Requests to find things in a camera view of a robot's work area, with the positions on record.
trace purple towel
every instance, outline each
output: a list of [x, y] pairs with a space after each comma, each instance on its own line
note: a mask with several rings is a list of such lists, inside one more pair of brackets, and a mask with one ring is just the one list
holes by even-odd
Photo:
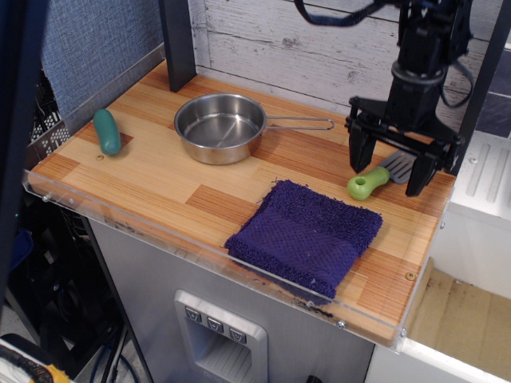
[[382, 223], [373, 211], [278, 181], [225, 247], [235, 258], [334, 298]]

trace green spatula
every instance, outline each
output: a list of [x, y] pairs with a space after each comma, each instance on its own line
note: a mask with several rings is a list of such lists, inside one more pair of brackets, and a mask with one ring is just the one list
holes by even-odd
[[366, 174], [353, 177], [347, 185], [353, 199], [363, 201], [378, 186], [393, 180], [396, 184], [404, 184], [410, 179], [415, 156], [398, 150], [392, 156], [383, 160], [377, 167]]

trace wooden floor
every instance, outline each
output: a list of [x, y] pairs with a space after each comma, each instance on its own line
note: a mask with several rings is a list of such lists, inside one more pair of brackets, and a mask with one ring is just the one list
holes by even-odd
[[511, 300], [433, 270], [409, 337], [511, 380]]

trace green toy cucumber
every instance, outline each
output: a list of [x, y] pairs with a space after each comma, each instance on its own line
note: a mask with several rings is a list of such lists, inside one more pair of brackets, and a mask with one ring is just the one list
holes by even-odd
[[378, 166], [366, 174], [353, 177], [348, 182], [347, 189], [353, 199], [363, 201], [375, 188], [386, 184], [389, 178], [389, 171]]
[[115, 156], [121, 150], [121, 134], [112, 114], [106, 109], [99, 109], [94, 113], [93, 123], [101, 151], [107, 156]]

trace spatula handle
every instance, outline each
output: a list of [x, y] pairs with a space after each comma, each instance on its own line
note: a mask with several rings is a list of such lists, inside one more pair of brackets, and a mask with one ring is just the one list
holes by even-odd
[[382, 186], [388, 182], [390, 173], [385, 168], [378, 166], [366, 174], [353, 177], [348, 182], [348, 192], [351, 198], [363, 201], [378, 186]]

